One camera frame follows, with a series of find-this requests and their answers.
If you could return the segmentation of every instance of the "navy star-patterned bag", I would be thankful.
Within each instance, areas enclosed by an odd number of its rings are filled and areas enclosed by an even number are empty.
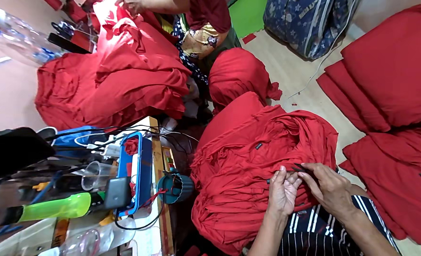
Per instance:
[[[267,0],[266,29],[307,59],[325,55],[359,0]]]

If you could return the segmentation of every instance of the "patterned cloth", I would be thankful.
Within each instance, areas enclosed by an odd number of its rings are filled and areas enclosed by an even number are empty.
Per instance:
[[[263,20],[268,30],[298,54],[316,59],[329,51],[354,1],[359,0],[268,0]]]
[[[176,19],[176,21],[174,22],[172,35],[174,37],[179,38],[179,41],[177,42],[175,46],[179,50],[179,57],[182,60],[182,64],[184,64],[184,66],[191,71],[191,77],[196,82],[201,81],[205,85],[208,85],[207,76],[201,72],[201,69],[190,60],[189,56],[187,56],[184,53],[184,50],[182,49],[182,42],[184,41],[184,38],[185,38],[185,32],[182,30],[180,19]]]
[[[209,23],[198,30],[189,29],[185,33],[182,49],[194,59],[203,59],[217,48],[226,38],[228,32],[219,33]]]
[[[400,254],[372,200],[360,195],[352,195],[351,199]],[[363,253],[340,222],[318,205],[289,216],[277,255],[359,256]]]

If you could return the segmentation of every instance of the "plastic cup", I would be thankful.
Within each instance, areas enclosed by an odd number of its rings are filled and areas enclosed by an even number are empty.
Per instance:
[[[108,180],[116,177],[111,170],[112,165],[102,164],[99,161],[91,162],[82,173],[82,189],[91,190],[106,186]]]

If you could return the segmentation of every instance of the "person's left hand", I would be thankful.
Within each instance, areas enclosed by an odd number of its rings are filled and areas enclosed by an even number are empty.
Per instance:
[[[288,217],[294,210],[294,201],[302,179],[297,172],[287,172],[285,166],[274,173],[269,186],[269,203],[267,212],[274,215]]]

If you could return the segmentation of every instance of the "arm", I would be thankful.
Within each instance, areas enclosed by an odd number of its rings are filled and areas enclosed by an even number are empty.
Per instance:
[[[342,225],[366,256],[398,256],[396,249],[377,230],[367,216],[353,205],[351,183],[323,164],[302,164],[313,171],[319,186],[307,173],[299,172],[312,194]]]
[[[353,241],[361,248],[364,255],[398,255],[394,247],[391,246],[362,211],[359,210],[355,213],[351,220],[339,221]]]
[[[276,171],[270,180],[269,203],[263,223],[247,256],[277,255],[301,183],[298,174],[288,173],[284,166],[280,166],[280,170]]]
[[[279,218],[279,215],[266,211],[263,223],[247,256],[277,255],[287,220],[288,218]]]
[[[136,15],[146,9],[164,14],[180,14],[190,10],[190,0],[117,0],[123,3],[123,8]]]
[[[190,10],[190,0],[144,0],[145,9],[164,14],[181,14]]]

